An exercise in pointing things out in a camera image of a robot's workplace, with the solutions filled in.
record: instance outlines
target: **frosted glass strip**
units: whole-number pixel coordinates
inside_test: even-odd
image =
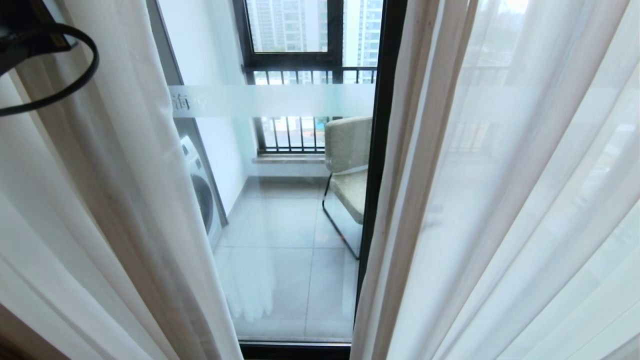
[[[376,85],[169,86],[173,117],[368,116]]]

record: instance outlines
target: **chair seat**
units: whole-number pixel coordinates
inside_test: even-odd
[[[349,174],[334,174],[330,187],[353,220],[362,225],[364,222],[364,200],[367,195],[367,170]]]

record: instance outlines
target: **washing machine door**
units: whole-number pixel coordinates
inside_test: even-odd
[[[192,175],[191,181],[193,182],[193,189],[196,192],[196,198],[200,206],[200,214],[208,235],[213,223],[213,193],[209,183],[202,177]]]

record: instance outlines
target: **chair backrest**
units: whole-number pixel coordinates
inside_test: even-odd
[[[371,117],[329,121],[324,127],[324,162],[330,172],[342,172],[369,163]]]

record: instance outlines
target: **window sill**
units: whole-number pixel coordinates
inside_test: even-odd
[[[254,164],[324,164],[323,154],[313,155],[260,155],[253,158]]]

